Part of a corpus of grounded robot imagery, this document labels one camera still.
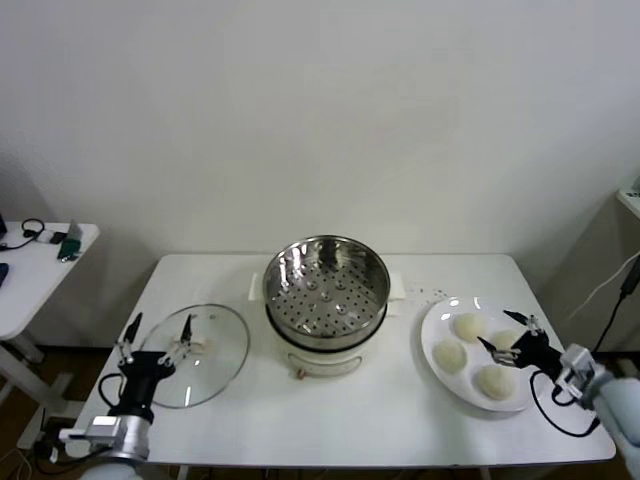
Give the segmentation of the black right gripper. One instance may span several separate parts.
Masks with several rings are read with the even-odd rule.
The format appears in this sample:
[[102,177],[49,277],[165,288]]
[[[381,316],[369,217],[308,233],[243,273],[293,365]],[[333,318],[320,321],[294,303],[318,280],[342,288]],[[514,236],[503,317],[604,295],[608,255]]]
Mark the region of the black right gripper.
[[499,349],[478,336],[478,341],[487,350],[492,360],[499,365],[515,366],[519,369],[534,366],[549,379],[556,381],[563,369],[562,353],[550,345],[548,335],[539,325],[538,318],[535,315],[527,316],[511,310],[504,310],[503,313],[522,325],[524,330],[511,349]]

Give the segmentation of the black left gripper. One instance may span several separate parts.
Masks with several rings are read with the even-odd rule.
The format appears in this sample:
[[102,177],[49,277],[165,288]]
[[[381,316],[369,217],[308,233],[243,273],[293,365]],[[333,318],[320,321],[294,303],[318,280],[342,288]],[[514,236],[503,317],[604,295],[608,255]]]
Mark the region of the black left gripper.
[[172,376],[176,367],[191,352],[192,315],[186,318],[177,344],[164,352],[132,350],[132,345],[141,324],[143,313],[139,312],[129,324],[123,337],[116,342],[119,367],[125,384],[119,403],[112,408],[113,416],[137,416],[153,418],[151,405],[158,384]]

